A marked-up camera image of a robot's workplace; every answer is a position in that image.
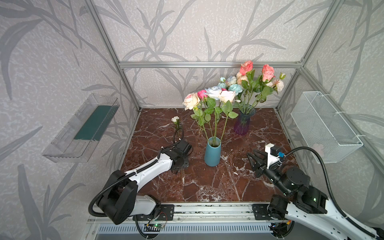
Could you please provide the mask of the teal ceramic cylinder vase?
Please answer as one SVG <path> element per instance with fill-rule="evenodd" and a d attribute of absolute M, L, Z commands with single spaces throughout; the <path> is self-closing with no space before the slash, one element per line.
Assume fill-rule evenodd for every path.
<path fill-rule="evenodd" d="M 210 167 L 215 167 L 220 163 L 221 158 L 221 140 L 217 137 L 211 137 L 208 140 L 205 151 L 205 163 Z"/>

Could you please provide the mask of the purple blue glass vase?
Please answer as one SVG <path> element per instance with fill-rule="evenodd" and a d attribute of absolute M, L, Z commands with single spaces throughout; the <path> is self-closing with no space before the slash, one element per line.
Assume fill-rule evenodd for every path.
<path fill-rule="evenodd" d="M 249 131 L 251 117 L 255 115 L 256 110 L 252 105 L 243 105 L 239 110 L 240 114 L 234 125 L 234 131 L 243 136 Z"/>

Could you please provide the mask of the peach cream rose stem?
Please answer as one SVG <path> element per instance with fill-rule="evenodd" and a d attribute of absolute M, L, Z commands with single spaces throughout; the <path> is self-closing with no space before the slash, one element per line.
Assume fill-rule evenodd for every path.
<path fill-rule="evenodd" d="M 196 121 L 201 131 L 204 133 L 206 140 L 209 140 L 206 128 L 205 128 L 205 113 L 202 110 L 202 101 L 198 97 L 197 93 L 188 94 L 184 101 L 185 111 L 191 111 L 191 118 Z"/>

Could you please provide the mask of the cream white rose stem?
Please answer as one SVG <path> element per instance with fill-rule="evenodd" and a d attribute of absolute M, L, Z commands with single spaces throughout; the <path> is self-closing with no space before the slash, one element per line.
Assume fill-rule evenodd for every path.
<path fill-rule="evenodd" d="M 222 102 L 221 110 L 225 115 L 225 123 L 223 132 L 220 140 L 223 140 L 224 134 L 226 132 L 228 119 L 235 119 L 238 117 L 238 114 L 233 111 L 233 101 L 235 100 L 236 93 L 233 91 L 222 91 L 219 95 L 219 100 Z"/>

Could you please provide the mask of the light blue white rose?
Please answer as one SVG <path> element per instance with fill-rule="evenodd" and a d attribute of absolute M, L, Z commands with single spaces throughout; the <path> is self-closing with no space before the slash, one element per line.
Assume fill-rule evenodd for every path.
<path fill-rule="evenodd" d="M 218 86 L 211 87 L 206 89 L 206 95 L 208 96 L 206 98 L 206 104 L 209 114 L 214 114 L 214 132 L 212 134 L 213 137 L 213 143 L 211 144 L 212 147 L 216 147 L 219 142 L 216 140 L 217 137 L 217 131 L 218 131 L 218 123 L 221 118 L 221 96 L 222 89 Z"/>

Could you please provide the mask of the pale pink peony flower stem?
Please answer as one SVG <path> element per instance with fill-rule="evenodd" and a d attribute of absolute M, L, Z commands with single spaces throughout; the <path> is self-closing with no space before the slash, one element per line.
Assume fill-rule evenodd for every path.
<path fill-rule="evenodd" d="M 286 78 L 286 74 L 281 73 L 278 78 L 273 77 L 266 86 L 274 89 L 277 93 L 280 93 L 284 89 L 283 80 Z"/>

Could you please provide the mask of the blue white rose stem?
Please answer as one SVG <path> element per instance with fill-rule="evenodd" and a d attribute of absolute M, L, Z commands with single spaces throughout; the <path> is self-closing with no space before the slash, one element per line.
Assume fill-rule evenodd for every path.
<path fill-rule="evenodd" d="M 226 85 L 230 87 L 231 85 L 237 84 L 237 78 L 235 76 L 228 77 L 226 79 Z"/>

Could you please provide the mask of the pink rose flower stem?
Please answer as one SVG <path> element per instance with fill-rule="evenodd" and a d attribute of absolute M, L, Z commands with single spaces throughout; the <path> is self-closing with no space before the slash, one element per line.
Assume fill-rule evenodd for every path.
<path fill-rule="evenodd" d="M 252 103 L 252 107 L 256 107 L 258 103 L 264 103 L 267 97 L 271 95 L 274 90 L 274 84 L 272 80 L 275 78 L 275 70 L 269 65 L 264 65 L 262 68 L 262 74 L 254 80 L 254 86 L 252 87 L 255 95 L 255 100 Z"/>

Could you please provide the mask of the dark pink rose stem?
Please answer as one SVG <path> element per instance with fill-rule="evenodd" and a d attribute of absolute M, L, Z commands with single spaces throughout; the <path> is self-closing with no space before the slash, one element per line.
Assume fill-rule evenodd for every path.
<path fill-rule="evenodd" d="M 246 81 L 242 82 L 242 87 L 243 87 L 243 92 L 241 96 L 241 103 L 243 105 L 248 105 L 250 102 L 250 99 L 253 94 L 254 90 L 254 74 L 255 71 L 253 70 L 253 62 L 252 61 L 247 61 L 243 64 L 241 64 L 241 68 L 239 72 L 242 75 L 246 75 L 248 77 L 249 82 L 247 83 Z"/>

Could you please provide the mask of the magenta rosebud stem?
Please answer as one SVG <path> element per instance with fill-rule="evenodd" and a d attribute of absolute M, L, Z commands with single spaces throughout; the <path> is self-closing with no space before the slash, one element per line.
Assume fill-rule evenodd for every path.
<path fill-rule="evenodd" d="M 213 109 L 210 109 L 208 107 L 208 103 L 207 103 L 208 95 L 207 95 L 207 91 L 206 90 L 199 91 L 197 93 L 197 95 L 198 95 L 198 98 L 200 100 L 200 103 L 197 106 L 197 110 L 198 110 L 199 113 L 201 113 L 198 116 L 197 122 L 198 122 L 198 125 L 199 125 L 200 129 L 204 132 L 205 137 L 206 137 L 206 139 L 208 141 L 209 140 L 209 136 L 208 136 L 205 124 L 208 124 L 209 130 L 211 131 L 211 135 L 212 135 L 213 132 L 212 132 L 211 120 L 212 120 Z"/>

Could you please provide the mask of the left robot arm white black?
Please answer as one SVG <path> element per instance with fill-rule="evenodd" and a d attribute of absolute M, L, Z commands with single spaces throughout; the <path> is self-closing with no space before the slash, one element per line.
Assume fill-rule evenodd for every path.
<path fill-rule="evenodd" d="M 126 172 L 116 170 L 108 178 L 103 189 L 91 200 L 88 212 L 93 217 L 108 217 L 119 225 L 129 217 L 138 220 L 140 216 L 154 220 L 161 214 L 161 202 L 138 192 L 157 176 L 172 171 L 178 173 L 189 166 L 192 145 L 179 140 L 162 147 L 157 156 L 149 162 Z"/>

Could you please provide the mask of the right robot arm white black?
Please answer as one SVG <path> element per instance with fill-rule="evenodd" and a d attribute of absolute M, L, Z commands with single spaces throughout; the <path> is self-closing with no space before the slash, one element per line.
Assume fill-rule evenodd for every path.
<path fill-rule="evenodd" d="M 300 150 L 312 152 L 321 164 L 327 193 L 311 185 L 311 178 L 297 167 L 278 168 L 290 155 Z M 382 240 L 384 230 L 372 228 L 345 213 L 338 205 L 330 185 L 326 166 L 320 154 L 309 147 L 298 147 L 283 154 L 275 146 L 265 152 L 247 153 L 251 168 L 257 177 L 265 176 L 281 192 L 273 195 L 269 204 L 253 204 L 256 220 L 280 220 L 299 223 L 332 240 Z"/>

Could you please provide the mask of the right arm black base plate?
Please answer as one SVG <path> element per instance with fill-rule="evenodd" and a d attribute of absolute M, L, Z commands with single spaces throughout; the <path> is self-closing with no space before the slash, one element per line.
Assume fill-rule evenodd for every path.
<path fill-rule="evenodd" d="M 279 216 L 274 217 L 268 211 L 269 204 L 252 204 L 252 211 L 255 220 L 280 220 Z"/>

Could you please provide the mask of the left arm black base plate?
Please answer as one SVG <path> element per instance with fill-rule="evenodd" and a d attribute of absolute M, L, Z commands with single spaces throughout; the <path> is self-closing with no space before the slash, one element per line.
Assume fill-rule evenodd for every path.
<path fill-rule="evenodd" d="M 155 208 L 153 214 L 141 215 L 138 217 L 139 221 L 172 221 L 174 219 L 175 205 L 161 204 L 159 208 Z"/>

